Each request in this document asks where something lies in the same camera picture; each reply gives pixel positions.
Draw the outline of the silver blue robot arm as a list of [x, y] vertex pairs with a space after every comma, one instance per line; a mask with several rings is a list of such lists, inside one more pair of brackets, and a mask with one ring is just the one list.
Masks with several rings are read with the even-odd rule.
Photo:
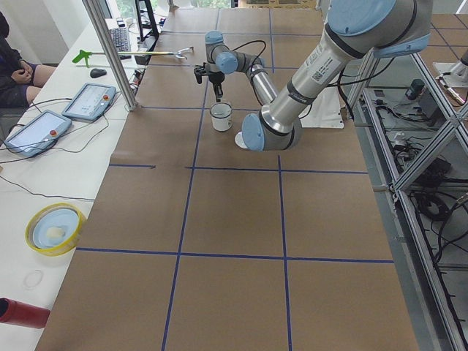
[[225, 75], [244, 73], [262, 104], [243, 120], [244, 144], [252, 151], [285, 150], [301, 138], [299, 115], [350, 61], [368, 52], [382, 59], [422, 51], [432, 10], [432, 1], [331, 1], [319, 44], [281, 91], [260, 58], [229, 49], [219, 31], [205, 35], [207, 61], [194, 74], [198, 82], [208, 77], [219, 101]]

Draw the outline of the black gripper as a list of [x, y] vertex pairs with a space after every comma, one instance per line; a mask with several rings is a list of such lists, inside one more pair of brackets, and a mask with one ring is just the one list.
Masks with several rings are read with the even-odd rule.
[[221, 102], [223, 97], [222, 82], [224, 81], [224, 73], [222, 72], [211, 72], [208, 75], [208, 79], [213, 83], [213, 89], [215, 93], [216, 102]]

